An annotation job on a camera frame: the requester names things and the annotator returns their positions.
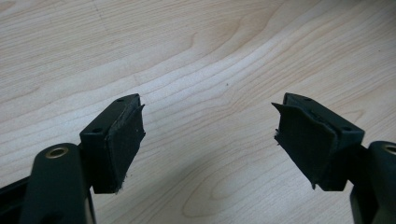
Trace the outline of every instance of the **black plastic part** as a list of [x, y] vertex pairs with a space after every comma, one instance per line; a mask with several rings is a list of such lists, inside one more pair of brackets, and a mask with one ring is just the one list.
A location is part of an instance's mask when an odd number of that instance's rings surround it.
[[313, 188], [343, 190], [347, 158], [359, 150], [364, 131], [318, 102], [286, 93], [275, 139], [286, 150]]
[[373, 142], [366, 167], [378, 201], [373, 223], [396, 223], [396, 144]]
[[79, 135], [95, 193], [114, 193], [122, 185], [145, 136], [138, 94], [109, 105]]
[[378, 210], [374, 192], [371, 190], [353, 187], [350, 193], [350, 205], [352, 207], [353, 221], [355, 224], [373, 223], [375, 214]]
[[89, 187], [78, 146], [44, 149], [35, 157], [21, 223], [94, 223]]
[[0, 189], [0, 223], [17, 223], [29, 177]]

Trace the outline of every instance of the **wood grain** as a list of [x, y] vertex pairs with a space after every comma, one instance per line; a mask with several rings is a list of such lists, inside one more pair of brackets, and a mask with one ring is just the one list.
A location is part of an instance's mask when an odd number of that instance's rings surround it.
[[396, 141], [395, 1], [0, 1], [0, 186], [138, 92], [147, 136], [99, 223], [351, 223], [273, 135], [310, 96]]

